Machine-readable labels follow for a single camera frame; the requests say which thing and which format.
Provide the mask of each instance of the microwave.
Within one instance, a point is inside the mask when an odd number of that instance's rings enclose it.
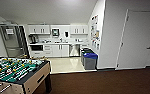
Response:
[[[59,29],[58,28],[52,28],[52,36],[59,37]]]
[[[43,45],[31,45],[32,51],[43,51]]]

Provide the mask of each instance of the lower cabinet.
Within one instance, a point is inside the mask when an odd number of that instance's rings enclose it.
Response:
[[[37,57],[53,57],[52,52],[49,51],[32,51],[31,52],[31,57],[37,58]]]
[[[69,45],[52,45],[53,57],[69,57]]]
[[[37,57],[69,57],[69,45],[43,45],[43,51],[31,51],[30,56]]]

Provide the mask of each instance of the refrigerator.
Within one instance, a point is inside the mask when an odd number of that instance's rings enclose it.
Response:
[[[8,57],[21,57],[29,52],[24,27],[19,25],[0,25],[1,35]]]

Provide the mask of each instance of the foosball table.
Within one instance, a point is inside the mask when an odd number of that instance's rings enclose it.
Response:
[[[50,92],[50,61],[0,58],[0,94],[32,94],[44,80]]]

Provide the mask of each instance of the countertop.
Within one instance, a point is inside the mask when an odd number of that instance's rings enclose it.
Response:
[[[29,44],[29,45],[70,45],[70,44],[88,44],[87,42],[60,42],[60,43],[35,43],[35,44]]]

